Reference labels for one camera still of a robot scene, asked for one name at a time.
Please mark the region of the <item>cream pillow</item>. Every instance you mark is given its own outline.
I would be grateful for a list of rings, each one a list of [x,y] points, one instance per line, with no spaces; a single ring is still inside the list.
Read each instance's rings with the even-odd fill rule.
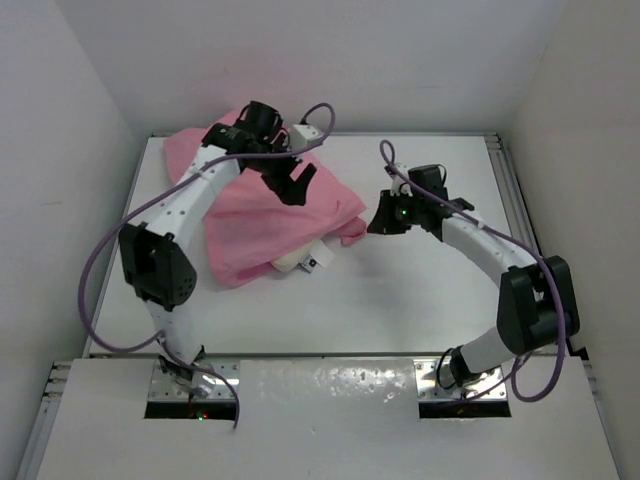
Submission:
[[[271,266],[281,273],[287,273],[296,268],[312,273],[316,268],[327,268],[334,258],[334,252],[323,240],[314,240],[272,260]]]

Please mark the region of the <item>pink pillowcase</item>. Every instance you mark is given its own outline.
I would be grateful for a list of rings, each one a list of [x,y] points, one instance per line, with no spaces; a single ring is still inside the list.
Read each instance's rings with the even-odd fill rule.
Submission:
[[[307,164],[317,171],[303,206],[287,206],[250,169],[226,186],[203,218],[209,268],[216,281],[240,287],[272,270],[272,262],[326,236],[344,247],[366,234],[360,218],[366,206],[311,152]]]

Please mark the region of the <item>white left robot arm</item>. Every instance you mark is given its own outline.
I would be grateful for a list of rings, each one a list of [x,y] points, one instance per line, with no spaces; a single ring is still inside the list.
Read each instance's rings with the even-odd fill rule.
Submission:
[[[277,110],[252,101],[233,124],[215,123],[204,134],[181,179],[184,188],[140,224],[121,228],[118,242],[125,280],[161,334],[162,370],[179,383],[195,387],[205,375],[204,348],[196,340],[194,316],[185,305],[197,283],[187,256],[197,225],[247,169],[260,174],[281,204],[304,205],[316,168],[294,171],[303,153],[319,145],[322,137],[306,120],[284,129]]]

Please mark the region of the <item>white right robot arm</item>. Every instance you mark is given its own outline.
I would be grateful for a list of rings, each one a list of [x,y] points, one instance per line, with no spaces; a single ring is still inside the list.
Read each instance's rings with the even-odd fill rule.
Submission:
[[[418,226],[462,253],[498,289],[494,326],[443,355],[448,389],[466,386],[544,346],[563,348],[579,332],[572,276],[564,259],[537,255],[488,226],[467,200],[449,198],[446,175],[438,165],[406,169],[391,164],[385,171],[392,184],[379,195],[368,233],[399,235]]]

